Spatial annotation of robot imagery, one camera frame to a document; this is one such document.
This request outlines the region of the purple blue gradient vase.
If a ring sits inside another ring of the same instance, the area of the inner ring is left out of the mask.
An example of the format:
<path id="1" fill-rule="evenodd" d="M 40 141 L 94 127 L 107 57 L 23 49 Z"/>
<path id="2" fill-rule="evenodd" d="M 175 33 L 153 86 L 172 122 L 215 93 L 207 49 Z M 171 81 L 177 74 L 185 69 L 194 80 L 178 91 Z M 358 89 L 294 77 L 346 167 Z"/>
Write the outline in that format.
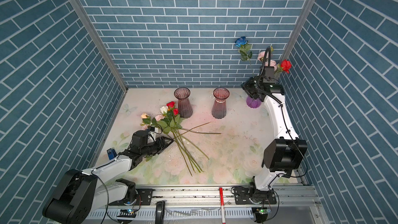
<path id="1" fill-rule="evenodd" d="M 248 96 L 246 99 L 246 104 L 248 107 L 256 109 L 262 105 L 262 102 L 261 102 L 261 99 L 254 99 L 254 98 Z"/>

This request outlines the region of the pink carnation spray stem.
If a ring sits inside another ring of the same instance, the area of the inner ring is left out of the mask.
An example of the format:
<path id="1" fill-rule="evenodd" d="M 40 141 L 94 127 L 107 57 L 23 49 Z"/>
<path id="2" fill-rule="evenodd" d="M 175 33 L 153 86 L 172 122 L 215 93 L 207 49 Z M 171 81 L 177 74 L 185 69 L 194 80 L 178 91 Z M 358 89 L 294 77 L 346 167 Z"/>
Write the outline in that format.
<path id="1" fill-rule="evenodd" d="M 277 70 L 277 62 L 272 60 L 273 51 L 274 51 L 274 49 L 272 46 L 267 47 L 265 51 L 261 51 L 258 54 L 258 60 L 261 62 L 265 62 L 266 66 L 271 66 L 274 68 L 274 71 L 276 71 Z"/>

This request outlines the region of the white rose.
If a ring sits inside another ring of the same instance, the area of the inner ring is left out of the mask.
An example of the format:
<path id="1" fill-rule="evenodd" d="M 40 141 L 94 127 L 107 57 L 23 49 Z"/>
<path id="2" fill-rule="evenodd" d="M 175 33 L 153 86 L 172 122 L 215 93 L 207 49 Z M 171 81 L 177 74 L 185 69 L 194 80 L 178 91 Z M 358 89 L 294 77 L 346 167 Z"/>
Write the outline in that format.
<path id="1" fill-rule="evenodd" d="M 160 111 L 161 111 L 161 114 L 162 114 L 162 115 L 165 115 L 165 114 L 167 114 L 167 112 L 169 111 L 169 107 L 168 107 L 168 106 L 162 106 L 162 107 L 160 108 Z"/>

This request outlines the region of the red rose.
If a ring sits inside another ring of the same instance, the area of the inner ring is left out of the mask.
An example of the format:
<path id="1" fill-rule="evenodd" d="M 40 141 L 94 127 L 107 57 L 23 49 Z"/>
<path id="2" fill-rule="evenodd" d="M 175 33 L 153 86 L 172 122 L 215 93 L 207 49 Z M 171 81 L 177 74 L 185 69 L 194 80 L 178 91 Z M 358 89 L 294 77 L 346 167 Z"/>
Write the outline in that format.
<path id="1" fill-rule="evenodd" d="M 277 64 L 277 70 L 275 71 L 275 74 L 278 73 L 290 73 L 290 69 L 292 67 L 292 64 L 289 60 L 283 60 L 280 64 Z"/>
<path id="2" fill-rule="evenodd" d="M 173 109 L 173 108 L 175 107 L 175 102 L 174 102 L 174 101 L 171 101 L 171 102 L 167 103 L 166 106 L 167 106 L 169 109 Z"/>

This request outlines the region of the pink glass vase with ribbon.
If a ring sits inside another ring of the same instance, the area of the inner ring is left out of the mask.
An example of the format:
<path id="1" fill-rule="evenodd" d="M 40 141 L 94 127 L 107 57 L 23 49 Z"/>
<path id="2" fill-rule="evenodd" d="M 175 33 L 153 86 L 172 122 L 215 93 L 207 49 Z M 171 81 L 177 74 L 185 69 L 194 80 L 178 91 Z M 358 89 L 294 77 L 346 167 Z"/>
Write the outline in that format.
<path id="1" fill-rule="evenodd" d="M 215 101 L 211 110 L 211 114 L 216 119 L 222 119 L 227 114 L 226 100 L 230 96 L 230 92 L 226 88 L 216 88 L 213 91 L 213 96 Z"/>

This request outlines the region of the blue rose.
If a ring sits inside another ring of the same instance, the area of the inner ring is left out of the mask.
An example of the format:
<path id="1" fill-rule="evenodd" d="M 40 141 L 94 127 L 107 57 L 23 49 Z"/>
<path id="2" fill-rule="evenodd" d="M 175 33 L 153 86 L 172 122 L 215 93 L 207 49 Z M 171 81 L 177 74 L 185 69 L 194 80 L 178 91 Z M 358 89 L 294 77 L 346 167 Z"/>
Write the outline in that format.
<path id="1" fill-rule="evenodd" d="M 235 41 L 235 46 L 238 48 L 238 53 L 240 54 L 240 59 L 242 61 L 248 61 L 250 69 L 253 70 L 251 65 L 251 58 L 253 56 L 252 44 L 249 44 L 246 37 L 242 36 Z"/>

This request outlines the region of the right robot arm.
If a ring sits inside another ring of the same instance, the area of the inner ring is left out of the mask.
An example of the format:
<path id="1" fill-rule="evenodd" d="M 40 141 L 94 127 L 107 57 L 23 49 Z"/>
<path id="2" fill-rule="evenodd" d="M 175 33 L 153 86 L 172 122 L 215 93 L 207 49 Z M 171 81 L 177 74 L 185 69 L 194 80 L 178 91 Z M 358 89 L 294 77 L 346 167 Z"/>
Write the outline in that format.
<path id="1" fill-rule="evenodd" d="M 280 178 L 291 178 L 307 151 L 307 142 L 295 132 L 286 107 L 285 91 L 275 80 L 252 77 L 241 85 L 248 96 L 264 103 L 271 118 L 274 140 L 265 148 L 261 172 L 249 186 L 232 187 L 237 205 L 275 204 L 273 185 Z"/>

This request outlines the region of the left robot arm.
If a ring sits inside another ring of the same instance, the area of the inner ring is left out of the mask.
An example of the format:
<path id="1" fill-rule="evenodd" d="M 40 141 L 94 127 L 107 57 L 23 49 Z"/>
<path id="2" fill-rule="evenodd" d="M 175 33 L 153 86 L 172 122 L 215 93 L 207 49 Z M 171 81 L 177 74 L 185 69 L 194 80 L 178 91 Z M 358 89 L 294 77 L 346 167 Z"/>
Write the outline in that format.
<path id="1" fill-rule="evenodd" d="M 127 207 L 126 214 L 135 215 L 142 205 L 149 205 L 152 190 L 139 190 L 133 181 L 108 181 L 136 168 L 145 158 L 159 155 L 173 139 L 154 138 L 151 131 L 137 131 L 128 147 L 100 166 L 67 171 L 45 203 L 42 215 L 60 224 L 80 224 L 98 208 L 110 204 Z"/>

